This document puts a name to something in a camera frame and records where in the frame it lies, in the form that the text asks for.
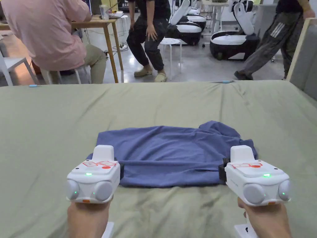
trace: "hand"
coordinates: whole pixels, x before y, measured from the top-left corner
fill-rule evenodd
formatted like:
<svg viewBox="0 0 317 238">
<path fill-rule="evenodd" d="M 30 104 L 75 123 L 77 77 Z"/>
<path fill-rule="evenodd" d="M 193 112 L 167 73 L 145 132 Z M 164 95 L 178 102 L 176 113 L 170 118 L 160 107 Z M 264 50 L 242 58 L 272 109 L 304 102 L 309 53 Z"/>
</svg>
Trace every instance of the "hand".
<svg viewBox="0 0 317 238">
<path fill-rule="evenodd" d="M 304 17 L 304 19 L 306 19 L 306 18 L 314 18 L 314 17 L 316 17 L 316 14 L 315 14 L 314 10 L 310 9 L 310 10 L 307 10 L 307 11 L 304 12 L 304 16 L 303 17 Z"/>
<path fill-rule="evenodd" d="M 154 40 L 154 41 L 156 40 L 156 37 L 158 35 L 156 34 L 156 31 L 155 31 L 153 24 L 147 26 L 146 35 L 147 35 L 148 41 L 150 40 L 150 37 L 152 38 L 152 40 Z"/>
<path fill-rule="evenodd" d="M 67 210 L 69 237 L 101 238 L 108 223 L 110 202 L 105 204 L 72 202 Z"/>
<path fill-rule="evenodd" d="M 250 207 L 238 198 L 238 206 L 247 212 L 250 223 L 259 238 L 291 238 L 284 204 Z"/>
<path fill-rule="evenodd" d="M 134 30 L 134 24 L 135 24 L 134 19 L 131 19 L 130 30 Z"/>
</svg>

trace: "gray floor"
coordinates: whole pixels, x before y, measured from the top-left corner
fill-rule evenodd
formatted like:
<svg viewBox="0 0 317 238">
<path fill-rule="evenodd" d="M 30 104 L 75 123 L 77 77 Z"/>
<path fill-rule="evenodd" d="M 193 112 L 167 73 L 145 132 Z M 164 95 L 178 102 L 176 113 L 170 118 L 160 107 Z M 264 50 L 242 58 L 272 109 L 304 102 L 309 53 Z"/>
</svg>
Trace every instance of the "gray floor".
<svg viewBox="0 0 317 238">
<path fill-rule="evenodd" d="M 117 30 L 119 34 L 119 41 L 125 42 L 127 38 L 127 29 L 125 28 L 122 20 L 117 21 Z M 112 27 L 109 27 L 109 32 L 112 33 Z M 88 43 L 88 37 L 90 43 L 107 50 L 106 40 L 103 34 L 103 29 L 88 29 L 87 35 L 83 33 L 84 43 Z M 202 48 L 203 42 L 208 42 L 210 38 L 205 37 L 201 39 L 197 46 L 183 46 L 182 49 L 182 72 L 180 73 L 179 62 L 179 46 L 172 47 L 172 78 L 168 79 L 168 82 L 191 82 L 191 81 L 220 81 L 220 80 L 232 80 L 235 79 L 233 73 L 243 67 L 243 62 L 235 61 L 218 61 L 212 57 L 209 46 Z M 115 46 L 114 37 L 111 36 L 112 46 Z M 14 35 L 4 36 L 4 39 L 0 41 L 0 48 L 4 56 L 6 57 L 27 57 L 28 62 L 31 62 L 28 56 L 27 49 Z M 165 70 L 169 76 L 170 70 L 170 52 L 169 47 L 166 47 L 163 52 L 163 47 L 160 46 L 163 61 L 165 63 Z M 119 82 L 122 83 L 139 83 L 139 82 L 153 82 L 156 76 L 156 72 L 152 76 L 136 79 L 133 76 L 133 72 L 141 69 L 141 65 L 135 60 L 130 50 L 121 52 L 124 70 L 121 72 L 119 59 L 115 52 L 115 63 Z M 20 65 L 16 70 L 10 73 L 14 85 L 28 85 L 33 84 L 33 81 L 28 74 L 24 65 Z M 283 78 L 284 70 L 281 59 L 276 59 L 274 63 L 268 62 L 262 69 L 254 73 L 255 80 L 280 80 Z M 40 83 L 44 84 L 41 76 L 38 76 Z M 114 77 L 110 60 L 107 61 L 107 68 L 104 77 L 104 83 L 113 83 Z M 75 76 L 68 76 L 63 78 L 63 83 L 77 83 Z M 0 86 L 6 86 L 6 80 L 2 76 L 0 78 Z"/>
</svg>

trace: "black shirt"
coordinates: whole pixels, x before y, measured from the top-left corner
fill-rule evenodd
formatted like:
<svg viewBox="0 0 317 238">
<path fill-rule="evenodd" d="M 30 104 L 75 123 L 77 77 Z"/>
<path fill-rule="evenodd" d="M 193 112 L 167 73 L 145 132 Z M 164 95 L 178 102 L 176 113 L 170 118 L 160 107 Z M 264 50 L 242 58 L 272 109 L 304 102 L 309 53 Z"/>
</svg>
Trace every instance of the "black shirt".
<svg viewBox="0 0 317 238">
<path fill-rule="evenodd" d="M 303 12 L 303 9 L 297 0 L 279 0 L 276 12 Z"/>
<path fill-rule="evenodd" d="M 129 2 L 136 2 L 138 8 L 140 9 L 141 15 L 146 19 L 146 0 L 128 0 Z M 155 1 L 154 7 L 154 18 L 165 18 L 170 19 L 171 16 L 171 7 L 168 0 L 148 0 Z"/>
</svg>

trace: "person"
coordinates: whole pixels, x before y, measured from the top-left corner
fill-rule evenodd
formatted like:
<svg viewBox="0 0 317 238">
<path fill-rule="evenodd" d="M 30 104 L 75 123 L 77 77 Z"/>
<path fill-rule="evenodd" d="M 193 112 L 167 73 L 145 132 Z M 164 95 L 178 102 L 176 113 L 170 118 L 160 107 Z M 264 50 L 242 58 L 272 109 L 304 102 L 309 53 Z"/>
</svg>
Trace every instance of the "person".
<svg viewBox="0 0 317 238">
<path fill-rule="evenodd" d="M 135 77 L 143 77 L 152 74 L 152 67 L 158 75 L 155 82 L 165 82 L 167 77 L 164 71 L 163 59 L 158 46 L 163 40 L 171 16 L 168 0 L 128 0 L 131 18 L 127 44 L 137 61 L 143 65 L 143 69 L 134 73 Z M 140 9 L 140 16 L 134 21 L 135 1 Z"/>
<path fill-rule="evenodd" d="M 315 17 L 309 0 L 279 0 L 276 16 L 265 32 L 257 50 L 246 60 L 243 70 L 234 75 L 239 80 L 253 80 L 252 74 L 262 68 L 281 49 L 286 79 L 304 19 Z"/>
<path fill-rule="evenodd" d="M 291 238 L 284 204 L 250 207 L 238 198 L 259 238 Z M 106 204 L 71 203 L 68 208 L 70 238 L 101 238 L 109 219 L 110 202 Z"/>
<path fill-rule="evenodd" d="M 41 70 L 52 73 L 91 67 L 92 83 L 103 83 L 106 56 L 93 45 L 84 45 L 71 35 L 71 21 L 91 20 L 88 5 L 82 0 L 2 0 L 4 14 L 12 32 L 28 49 L 32 61 Z"/>
</svg>

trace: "bed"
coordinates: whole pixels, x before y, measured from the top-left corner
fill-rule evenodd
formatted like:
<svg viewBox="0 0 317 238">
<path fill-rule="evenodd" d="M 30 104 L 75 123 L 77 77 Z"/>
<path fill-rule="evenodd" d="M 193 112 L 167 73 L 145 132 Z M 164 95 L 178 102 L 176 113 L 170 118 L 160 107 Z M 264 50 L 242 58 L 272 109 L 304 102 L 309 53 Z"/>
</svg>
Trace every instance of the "bed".
<svg viewBox="0 0 317 238">
<path fill-rule="evenodd" d="M 294 237 L 317 234 L 317 102 L 286 81 L 0 88 L 0 237 L 67 237 L 63 185 L 101 131 L 210 120 L 253 139 L 259 159 L 288 173 Z M 123 188 L 115 238 L 229 238 L 245 222 L 225 185 Z"/>
</svg>

